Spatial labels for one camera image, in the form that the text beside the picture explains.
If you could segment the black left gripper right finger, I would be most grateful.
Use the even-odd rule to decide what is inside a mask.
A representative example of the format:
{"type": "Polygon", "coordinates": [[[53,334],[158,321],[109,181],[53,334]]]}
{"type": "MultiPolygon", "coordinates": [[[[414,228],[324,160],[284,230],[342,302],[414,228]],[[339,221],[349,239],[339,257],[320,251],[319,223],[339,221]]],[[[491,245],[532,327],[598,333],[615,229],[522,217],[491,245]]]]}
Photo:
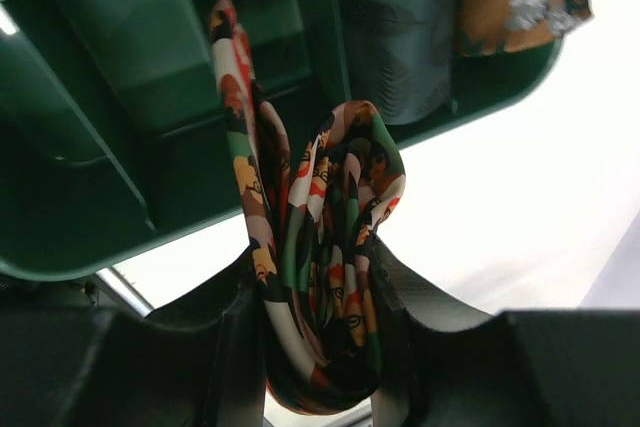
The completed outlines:
{"type": "Polygon", "coordinates": [[[380,240],[373,293],[384,372],[377,426],[635,426],[639,315],[485,313],[426,281],[380,240]]]}

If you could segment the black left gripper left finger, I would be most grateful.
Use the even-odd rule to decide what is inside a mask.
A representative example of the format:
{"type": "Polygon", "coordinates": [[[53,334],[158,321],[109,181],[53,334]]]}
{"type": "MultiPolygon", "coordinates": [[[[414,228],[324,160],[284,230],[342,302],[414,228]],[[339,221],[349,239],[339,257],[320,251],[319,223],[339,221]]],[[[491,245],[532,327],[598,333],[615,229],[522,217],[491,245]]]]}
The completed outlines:
{"type": "Polygon", "coordinates": [[[259,426],[265,365],[251,256],[146,317],[1,291],[5,426],[259,426]]]}

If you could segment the colourful patterned necktie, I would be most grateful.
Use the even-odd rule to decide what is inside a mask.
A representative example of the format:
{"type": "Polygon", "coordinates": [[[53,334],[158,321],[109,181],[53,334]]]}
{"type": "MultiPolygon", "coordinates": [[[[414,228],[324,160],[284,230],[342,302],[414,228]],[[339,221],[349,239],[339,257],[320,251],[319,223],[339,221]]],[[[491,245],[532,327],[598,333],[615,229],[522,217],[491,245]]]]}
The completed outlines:
{"type": "Polygon", "coordinates": [[[404,193],[401,155],[376,106],[353,100],[327,114],[293,164],[231,0],[215,3],[208,36],[270,325],[268,390],[303,415],[350,409],[383,371],[370,267],[377,229],[404,193]]]}

